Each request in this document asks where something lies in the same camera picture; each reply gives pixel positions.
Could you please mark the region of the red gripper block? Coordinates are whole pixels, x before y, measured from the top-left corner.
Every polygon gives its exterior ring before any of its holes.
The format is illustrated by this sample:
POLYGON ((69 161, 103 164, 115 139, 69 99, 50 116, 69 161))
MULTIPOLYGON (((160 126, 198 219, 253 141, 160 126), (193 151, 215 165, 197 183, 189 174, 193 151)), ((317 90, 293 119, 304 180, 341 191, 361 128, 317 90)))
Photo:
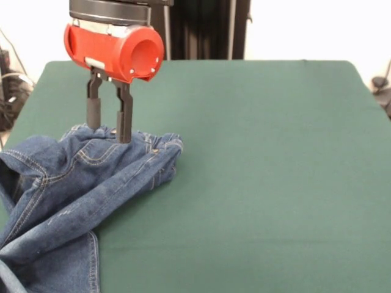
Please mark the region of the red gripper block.
MULTIPOLYGON (((69 24, 65 29, 64 44, 74 63, 86 69, 103 69, 113 78, 112 83, 120 100, 117 139, 120 143, 130 143, 133 97, 129 84, 133 79, 149 81, 161 68, 164 45, 160 35, 147 26, 131 26, 124 36, 118 37, 69 24)), ((101 126, 101 99, 98 91, 102 82, 100 72, 91 69, 87 83, 86 119, 89 128, 101 126)))

